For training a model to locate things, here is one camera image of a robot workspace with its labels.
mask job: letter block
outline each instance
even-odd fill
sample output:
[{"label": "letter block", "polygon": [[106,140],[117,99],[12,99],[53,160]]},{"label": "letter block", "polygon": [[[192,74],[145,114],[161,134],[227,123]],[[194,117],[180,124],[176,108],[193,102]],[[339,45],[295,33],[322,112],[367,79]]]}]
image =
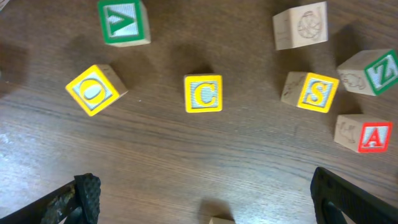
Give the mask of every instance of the letter block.
[{"label": "letter block", "polygon": [[147,10],[140,0],[102,0],[98,11],[106,44],[127,47],[150,43]]},{"label": "letter block", "polygon": [[363,50],[337,71],[347,91],[378,96],[398,82],[398,59],[391,49]]},{"label": "letter block", "polygon": [[392,132],[392,122],[365,114],[337,117],[335,142],[355,152],[386,152]]},{"label": "letter block", "polygon": [[91,66],[65,88],[89,116],[94,116],[127,93],[109,65]]},{"label": "letter block", "polygon": [[217,112],[223,109],[221,75],[186,75],[185,109],[188,113]]},{"label": "letter block", "polygon": [[299,108],[329,112],[339,80],[315,73],[289,72],[281,101]]},{"label": "letter block", "polygon": [[294,7],[272,18],[276,50],[328,41],[326,2]]},{"label": "letter block", "polygon": [[210,219],[209,224],[235,224],[235,222],[213,217]]},{"label": "letter block", "polygon": [[6,6],[6,4],[9,2],[10,0],[0,0],[0,11],[2,11],[2,9],[4,8],[4,6]]}]

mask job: partially visible block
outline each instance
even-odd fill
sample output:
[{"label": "partially visible block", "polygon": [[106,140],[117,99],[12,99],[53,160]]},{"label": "partially visible block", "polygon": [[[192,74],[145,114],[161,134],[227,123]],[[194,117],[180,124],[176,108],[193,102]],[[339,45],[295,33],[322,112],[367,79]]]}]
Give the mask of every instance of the partially visible block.
[{"label": "partially visible block", "polygon": [[235,224],[235,222],[213,217],[209,224]]},{"label": "partially visible block", "polygon": [[355,152],[386,152],[392,132],[392,122],[365,114],[337,117],[335,142]]},{"label": "partially visible block", "polygon": [[98,11],[106,44],[127,47],[150,43],[147,10],[141,0],[102,0]]},{"label": "partially visible block", "polygon": [[9,2],[10,0],[0,0],[0,11],[2,11],[2,9],[4,8],[4,6],[6,6],[6,4]]},{"label": "partially visible block", "polygon": [[127,93],[127,88],[109,65],[91,66],[65,88],[89,116]]},{"label": "partially visible block", "polygon": [[326,2],[294,7],[272,18],[276,50],[328,41]]},{"label": "partially visible block", "polygon": [[329,112],[339,80],[307,72],[289,72],[281,101],[299,108]]},{"label": "partially visible block", "polygon": [[377,96],[398,82],[398,59],[391,49],[363,50],[337,71],[347,91]]},{"label": "partially visible block", "polygon": [[188,113],[217,112],[223,109],[221,75],[186,75],[185,109]]}]

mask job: alphabet block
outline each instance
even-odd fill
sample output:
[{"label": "alphabet block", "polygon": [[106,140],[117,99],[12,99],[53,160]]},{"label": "alphabet block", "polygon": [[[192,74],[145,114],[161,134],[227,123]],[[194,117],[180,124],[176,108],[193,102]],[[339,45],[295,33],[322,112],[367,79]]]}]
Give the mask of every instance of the alphabet block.
[{"label": "alphabet block", "polygon": [[217,112],[223,109],[221,75],[186,75],[185,109],[188,113]]},{"label": "alphabet block", "polygon": [[347,91],[378,96],[398,82],[398,59],[391,49],[363,50],[337,71]]},{"label": "alphabet block", "polygon": [[91,66],[65,88],[89,116],[94,116],[127,93],[109,65]]},{"label": "alphabet block", "polygon": [[209,224],[235,224],[235,222],[213,217]]},{"label": "alphabet block", "polygon": [[386,152],[392,122],[365,114],[339,115],[335,142],[355,152]]},{"label": "alphabet block", "polygon": [[339,80],[307,72],[289,72],[281,101],[299,108],[329,112]]},{"label": "alphabet block", "polygon": [[0,0],[0,11],[2,11],[2,9],[4,8],[4,6],[6,6],[6,4],[9,2],[10,0]]},{"label": "alphabet block", "polygon": [[294,7],[272,18],[276,50],[328,41],[326,2]]},{"label": "alphabet block", "polygon": [[150,43],[147,10],[141,0],[102,0],[98,11],[106,44],[127,47]]}]

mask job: scratched wood surface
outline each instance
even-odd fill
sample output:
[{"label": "scratched wood surface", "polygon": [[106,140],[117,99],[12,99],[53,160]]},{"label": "scratched wood surface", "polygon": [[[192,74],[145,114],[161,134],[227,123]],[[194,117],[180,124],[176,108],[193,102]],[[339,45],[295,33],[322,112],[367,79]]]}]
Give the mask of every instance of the scratched wood surface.
[{"label": "scratched wood surface", "polygon": [[[326,167],[398,206],[398,130],[389,152],[333,142],[338,114],[397,124],[398,86],[340,85],[328,114],[280,102],[289,71],[337,77],[363,49],[398,49],[396,0],[328,2],[329,41],[274,50],[272,16],[315,1],[147,0],[153,42],[106,46],[96,1],[11,0],[0,12],[0,217],[92,172],[99,223],[315,223],[310,181]],[[65,85],[108,63],[129,93],[88,117]],[[187,114],[183,76],[224,79],[224,110]]]}]

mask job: wood grain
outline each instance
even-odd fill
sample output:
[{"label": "wood grain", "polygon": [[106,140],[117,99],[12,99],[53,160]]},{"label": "wood grain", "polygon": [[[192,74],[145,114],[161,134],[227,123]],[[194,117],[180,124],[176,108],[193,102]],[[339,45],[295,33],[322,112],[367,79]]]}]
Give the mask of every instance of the wood grain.
[{"label": "wood grain", "polygon": [[[122,49],[103,43],[94,0],[12,0],[0,13],[0,217],[92,172],[99,223],[315,223],[318,166],[398,207],[398,131],[385,154],[333,142],[339,114],[397,123],[397,86],[373,97],[340,85],[327,114],[280,102],[289,71],[337,78],[360,50],[398,49],[397,1],[328,1],[330,40],[279,52],[272,16],[297,1],[144,3],[153,42]],[[90,118],[64,88],[96,63],[129,93]],[[195,72],[222,74],[222,112],[185,112]]]}]

